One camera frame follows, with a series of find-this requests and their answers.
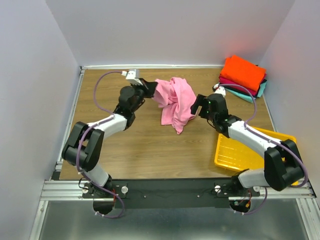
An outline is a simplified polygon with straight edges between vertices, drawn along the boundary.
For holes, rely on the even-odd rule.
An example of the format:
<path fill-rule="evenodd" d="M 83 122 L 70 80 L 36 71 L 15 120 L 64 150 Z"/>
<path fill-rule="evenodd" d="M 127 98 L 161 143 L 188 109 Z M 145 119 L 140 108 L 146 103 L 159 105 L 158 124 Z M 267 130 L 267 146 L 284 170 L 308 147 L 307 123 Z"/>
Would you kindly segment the pink t shirt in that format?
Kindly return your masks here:
<path fill-rule="evenodd" d="M 196 95 L 184 78 L 172 77 L 169 81 L 156 79 L 155 82 L 157 86 L 152 99 L 162 109 L 160 123 L 172 126 L 179 135 L 185 125 L 196 116 L 191 113 Z"/>

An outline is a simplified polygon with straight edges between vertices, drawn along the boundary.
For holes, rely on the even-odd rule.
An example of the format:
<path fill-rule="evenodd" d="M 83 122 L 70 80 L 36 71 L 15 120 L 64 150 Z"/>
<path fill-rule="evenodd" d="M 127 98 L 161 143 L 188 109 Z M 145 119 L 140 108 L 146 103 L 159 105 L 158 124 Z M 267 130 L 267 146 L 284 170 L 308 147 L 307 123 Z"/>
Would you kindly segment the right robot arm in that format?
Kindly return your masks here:
<path fill-rule="evenodd" d="M 297 144 L 291 139 L 280 140 L 266 135 L 229 114 L 221 93 L 198 94 L 190 112 L 206 119 L 218 133 L 242 143 L 263 158 L 263 168 L 245 169 L 231 177 L 225 189 L 234 195 L 241 196 L 253 187 L 270 187 L 280 192 L 293 187 L 299 180 L 307 182 L 308 173 Z"/>

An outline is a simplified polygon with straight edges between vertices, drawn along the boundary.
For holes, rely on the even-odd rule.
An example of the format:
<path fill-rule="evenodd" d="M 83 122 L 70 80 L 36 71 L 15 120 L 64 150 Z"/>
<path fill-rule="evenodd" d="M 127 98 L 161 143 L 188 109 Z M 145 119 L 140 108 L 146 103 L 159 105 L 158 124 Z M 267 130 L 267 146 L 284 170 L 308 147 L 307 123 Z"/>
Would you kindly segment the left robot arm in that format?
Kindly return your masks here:
<path fill-rule="evenodd" d="M 73 126 L 61 157 L 94 184 L 93 191 L 99 197 L 107 197 L 112 192 L 112 177 L 99 165 L 103 141 L 133 124 L 135 111 L 146 98 L 154 97 L 157 85 L 156 81 L 132 79 L 130 86 L 120 90 L 118 104 L 109 117 L 92 123 L 78 121 Z"/>

